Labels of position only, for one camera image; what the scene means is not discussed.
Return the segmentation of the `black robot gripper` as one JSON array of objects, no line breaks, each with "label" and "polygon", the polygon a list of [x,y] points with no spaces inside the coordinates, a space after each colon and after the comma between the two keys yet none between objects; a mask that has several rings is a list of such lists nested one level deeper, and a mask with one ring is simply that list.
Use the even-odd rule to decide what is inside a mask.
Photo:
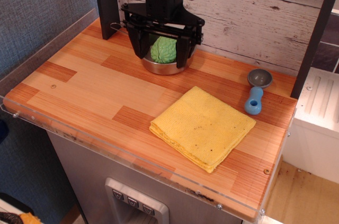
[{"label": "black robot gripper", "polygon": [[177,68],[186,66],[192,44],[201,44],[204,20],[188,12],[183,0],[146,0],[144,3],[123,4],[125,23],[144,27],[143,31],[129,26],[128,36],[135,55],[143,59],[150,49],[149,33],[180,37],[176,42]]}]

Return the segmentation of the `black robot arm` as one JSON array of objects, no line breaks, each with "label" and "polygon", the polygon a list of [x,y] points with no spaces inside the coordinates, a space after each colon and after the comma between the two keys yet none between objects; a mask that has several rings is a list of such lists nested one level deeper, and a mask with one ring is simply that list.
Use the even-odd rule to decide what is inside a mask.
[{"label": "black robot arm", "polygon": [[122,5],[124,27],[140,59],[150,51],[152,37],[176,40],[176,66],[186,66],[196,45],[202,42],[204,20],[183,6],[184,0],[146,0]]}]

